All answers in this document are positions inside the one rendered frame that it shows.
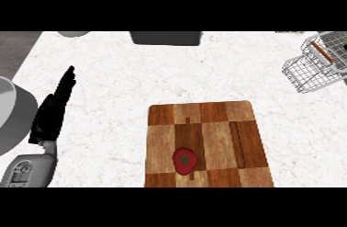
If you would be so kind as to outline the checkered wooden cutting board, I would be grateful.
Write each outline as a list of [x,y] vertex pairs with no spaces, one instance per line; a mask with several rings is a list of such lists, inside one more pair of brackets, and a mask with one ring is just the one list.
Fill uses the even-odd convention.
[[[173,154],[186,147],[198,163],[187,176]],[[147,111],[145,186],[270,187],[273,178],[246,100],[153,105]]]

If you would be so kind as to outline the red tomato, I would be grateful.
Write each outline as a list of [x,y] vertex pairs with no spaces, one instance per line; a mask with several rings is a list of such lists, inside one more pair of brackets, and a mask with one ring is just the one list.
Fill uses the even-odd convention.
[[192,149],[180,147],[173,153],[173,167],[176,173],[187,176],[195,169],[198,163],[196,154]]

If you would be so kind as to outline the dark grey appliance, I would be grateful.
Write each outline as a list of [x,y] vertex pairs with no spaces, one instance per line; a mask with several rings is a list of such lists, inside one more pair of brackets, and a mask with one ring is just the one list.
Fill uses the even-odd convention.
[[198,46],[201,31],[131,31],[131,40],[139,45]]

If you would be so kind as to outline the pale grey round object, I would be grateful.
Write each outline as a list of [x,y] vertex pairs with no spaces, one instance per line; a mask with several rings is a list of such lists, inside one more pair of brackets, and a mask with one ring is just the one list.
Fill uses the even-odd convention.
[[84,36],[88,31],[59,31],[57,33],[66,38],[77,38]]

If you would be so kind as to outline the grey round pot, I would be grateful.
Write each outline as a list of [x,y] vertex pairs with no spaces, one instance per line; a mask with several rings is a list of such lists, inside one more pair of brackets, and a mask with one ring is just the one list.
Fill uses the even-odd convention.
[[0,156],[25,138],[37,110],[35,97],[0,76]]

